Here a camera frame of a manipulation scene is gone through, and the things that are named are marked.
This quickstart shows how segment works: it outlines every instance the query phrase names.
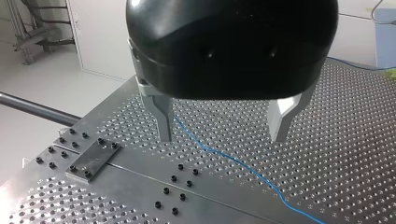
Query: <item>black screw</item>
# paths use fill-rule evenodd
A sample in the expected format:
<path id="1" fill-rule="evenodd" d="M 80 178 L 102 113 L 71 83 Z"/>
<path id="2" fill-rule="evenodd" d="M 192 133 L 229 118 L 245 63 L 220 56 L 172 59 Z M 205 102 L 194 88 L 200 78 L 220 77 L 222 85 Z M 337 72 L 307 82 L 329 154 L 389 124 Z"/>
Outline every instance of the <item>black screw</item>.
<path id="1" fill-rule="evenodd" d="M 55 151 L 55 149 L 53 149 L 53 147 L 49 147 L 49 153 L 53 153 Z"/>
<path id="2" fill-rule="evenodd" d="M 155 203 L 155 207 L 158 208 L 158 209 L 160 209 L 160 208 L 161 208 L 161 202 L 156 202 L 156 203 Z"/>
<path id="3" fill-rule="evenodd" d="M 163 193 L 164 193 L 164 194 L 169 194 L 169 188 L 164 188 L 164 189 L 163 189 Z"/>
<path id="4" fill-rule="evenodd" d="M 185 194 L 180 194 L 180 200 L 181 201 L 186 201 L 186 195 Z"/>
<path id="5" fill-rule="evenodd" d="M 41 159 L 41 157 L 36 157 L 36 158 L 35 158 L 35 161 L 36 161 L 38 164 L 43 163 L 43 159 Z"/>
<path id="6" fill-rule="evenodd" d="M 89 176 L 91 175 L 91 172 L 85 171 L 85 172 L 84 172 L 84 175 L 85 175 L 85 177 L 89 177 Z"/>
<path id="7" fill-rule="evenodd" d="M 173 215 L 177 215 L 178 213 L 178 209 L 177 208 L 172 208 L 172 214 Z"/>
<path id="8" fill-rule="evenodd" d="M 52 161 L 49 163 L 49 168 L 53 169 L 55 167 L 56 167 L 55 162 Z"/>

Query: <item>steel bar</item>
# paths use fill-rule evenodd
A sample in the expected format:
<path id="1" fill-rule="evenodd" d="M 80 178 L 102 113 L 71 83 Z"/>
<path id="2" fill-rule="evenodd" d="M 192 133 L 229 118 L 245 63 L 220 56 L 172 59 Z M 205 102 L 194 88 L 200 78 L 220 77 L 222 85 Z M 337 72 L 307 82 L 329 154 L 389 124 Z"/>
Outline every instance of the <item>steel bar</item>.
<path id="1" fill-rule="evenodd" d="M 25 113 L 38 116 L 42 119 L 48 119 L 69 127 L 73 126 L 81 119 L 80 117 L 65 113 L 63 111 L 23 100 L 22 98 L 3 92 L 0 92 L 0 105 L 6 105 Z"/>

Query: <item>blue wire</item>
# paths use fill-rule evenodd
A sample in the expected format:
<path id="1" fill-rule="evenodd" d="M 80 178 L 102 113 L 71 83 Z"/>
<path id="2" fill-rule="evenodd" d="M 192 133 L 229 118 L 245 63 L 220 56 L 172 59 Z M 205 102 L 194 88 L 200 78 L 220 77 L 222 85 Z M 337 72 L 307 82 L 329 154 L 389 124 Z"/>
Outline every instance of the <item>blue wire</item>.
<path id="1" fill-rule="evenodd" d="M 215 150 L 211 147 L 206 147 L 204 144 L 202 144 L 192 133 L 189 132 L 189 130 L 187 130 L 186 126 L 184 126 L 184 124 L 181 122 L 181 120 L 175 116 L 176 121 L 178 122 L 180 128 L 192 139 L 194 140 L 204 151 L 208 151 L 208 152 L 214 152 L 217 154 L 220 154 L 222 157 L 225 157 L 231 161 L 234 161 L 238 164 L 240 164 L 241 166 L 245 167 L 247 170 L 249 170 L 251 173 L 253 173 L 255 176 L 257 176 L 259 179 L 261 179 L 262 181 L 264 181 L 267 185 L 269 185 L 276 193 L 277 195 L 279 195 L 280 200 L 282 201 L 283 204 L 285 204 L 289 209 L 293 210 L 294 212 L 300 213 L 303 216 L 309 217 L 312 220 L 316 221 L 319 224 L 325 224 L 325 222 L 320 221 L 319 219 L 312 217 L 311 215 L 307 214 L 306 212 L 303 212 L 302 210 L 299 210 L 297 208 L 294 208 L 293 206 L 291 206 L 288 202 L 286 202 L 285 198 L 283 197 L 283 194 L 280 192 L 280 190 L 273 185 L 268 179 L 266 179 L 264 176 L 262 176 L 262 174 L 260 174 L 259 172 L 253 170 L 252 168 L 248 167 L 246 164 L 244 164 L 243 162 L 239 161 L 238 159 L 225 154 L 219 150 Z"/>
<path id="2" fill-rule="evenodd" d="M 364 69 L 364 70 L 368 70 L 368 71 L 385 71 L 385 70 L 389 70 L 389 69 L 396 69 L 396 66 L 394 66 L 394 67 L 386 67 L 386 68 L 365 68 L 365 67 L 359 67 L 357 65 L 354 65 L 352 63 L 348 63 L 348 62 L 340 60 L 340 59 L 336 59 L 336 58 L 332 58 L 332 57 L 328 57 L 328 58 L 336 60 L 337 62 L 340 62 L 340 63 L 346 63 L 347 65 L 352 66 L 352 67 L 356 67 L 356 68 Z"/>

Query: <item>perforated metal plate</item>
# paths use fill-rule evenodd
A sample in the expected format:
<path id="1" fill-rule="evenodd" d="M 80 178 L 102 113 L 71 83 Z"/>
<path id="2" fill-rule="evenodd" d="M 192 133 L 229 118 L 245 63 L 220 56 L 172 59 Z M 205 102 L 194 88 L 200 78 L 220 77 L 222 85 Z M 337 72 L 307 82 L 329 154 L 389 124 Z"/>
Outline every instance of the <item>perforated metal plate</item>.
<path id="1" fill-rule="evenodd" d="M 174 109 L 200 140 L 255 168 L 297 208 L 330 223 L 383 223 L 393 219 L 396 206 L 395 90 L 395 81 L 381 74 L 327 63 L 310 106 L 296 117 L 282 144 L 270 142 L 264 101 L 176 101 Z M 132 149 L 113 160 L 119 166 L 172 184 L 169 177 L 177 174 L 172 169 L 184 163 L 210 176 L 193 192 L 258 217 L 298 220 L 272 217 L 270 207 L 254 211 L 240 199 L 229 200 L 233 192 L 221 188 L 239 187 L 241 198 L 257 205 L 256 195 L 268 206 L 274 206 L 274 192 L 244 168 L 200 150 L 180 129 L 175 143 L 159 143 L 155 127 L 135 96 L 105 120 L 98 134 Z M 156 169 L 148 169 L 150 163 Z"/>
<path id="2" fill-rule="evenodd" d="M 78 155 L 56 147 L 43 151 L 0 188 L 0 223 L 182 224 L 263 223 L 229 207 L 210 202 L 120 168 L 106 165 L 91 184 L 64 174 Z M 49 168 L 54 162 L 55 168 Z M 169 188 L 169 194 L 163 189 Z M 179 195 L 184 194 L 184 201 Z"/>
<path id="3" fill-rule="evenodd" d="M 327 223 L 392 223 L 396 216 L 395 90 L 396 82 L 382 74 L 328 62 L 310 106 L 295 118 L 289 137 L 282 144 L 270 142 L 266 125 L 268 104 L 264 101 L 176 101 L 174 109 L 202 142 L 256 169 L 277 185 L 290 204 L 312 216 Z M 64 170 L 61 166 L 51 170 L 46 163 L 40 164 L 49 170 L 47 175 L 58 176 L 55 183 L 61 180 L 67 187 L 77 184 L 87 192 L 117 199 L 119 204 L 145 211 L 160 223 L 262 223 L 265 219 L 278 223 L 312 222 L 289 210 L 246 169 L 203 152 L 178 127 L 174 129 L 174 143 L 160 143 L 154 117 L 141 105 L 133 79 L 74 129 L 76 134 L 64 133 L 64 144 L 55 144 L 80 153 L 102 136 L 121 143 L 123 149 L 110 161 L 111 166 L 85 186 L 58 176 L 60 172 L 64 174 L 71 161 Z M 82 133 L 90 138 L 82 138 Z M 72 148 L 71 142 L 80 147 Z M 182 171 L 177 169 L 180 163 L 185 167 Z M 22 188 L 17 180 L 2 187 L 12 189 L 11 198 L 17 206 L 30 203 L 26 197 L 31 194 L 26 192 L 42 186 L 37 185 L 37 180 L 45 180 L 38 176 L 44 172 L 29 168 L 31 165 L 38 166 L 29 164 L 29 175 L 19 179 L 29 179 L 28 186 L 35 187 Z M 200 174 L 193 175 L 192 169 L 198 169 Z M 171 175 L 177 176 L 176 182 L 171 181 Z M 186 186 L 187 180 L 192 187 Z M 140 186 L 138 193 L 130 193 L 133 186 Z M 164 186 L 172 189 L 172 197 L 163 195 Z M 181 192 L 188 195 L 187 203 L 180 204 L 177 195 Z M 169 204 L 166 209 L 153 207 L 152 201 L 159 199 Z M 186 209 L 181 217 L 167 210 L 176 205 Z M 17 212 L 13 216 L 17 216 L 19 207 L 14 210 Z"/>

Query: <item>white wall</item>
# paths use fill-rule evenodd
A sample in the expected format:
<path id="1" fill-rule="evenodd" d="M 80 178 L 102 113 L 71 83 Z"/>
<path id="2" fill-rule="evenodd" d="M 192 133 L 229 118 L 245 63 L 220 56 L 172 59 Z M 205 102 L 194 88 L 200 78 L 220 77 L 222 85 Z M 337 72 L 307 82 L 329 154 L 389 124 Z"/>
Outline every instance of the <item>white wall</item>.
<path id="1" fill-rule="evenodd" d="M 82 69 L 122 80 L 133 76 L 134 65 L 127 44 L 126 0 L 68 2 Z"/>
<path id="2" fill-rule="evenodd" d="M 378 1 L 338 1 L 341 15 L 329 56 L 375 66 L 375 24 L 370 14 Z M 385 0 L 380 7 L 396 7 L 396 0 Z"/>

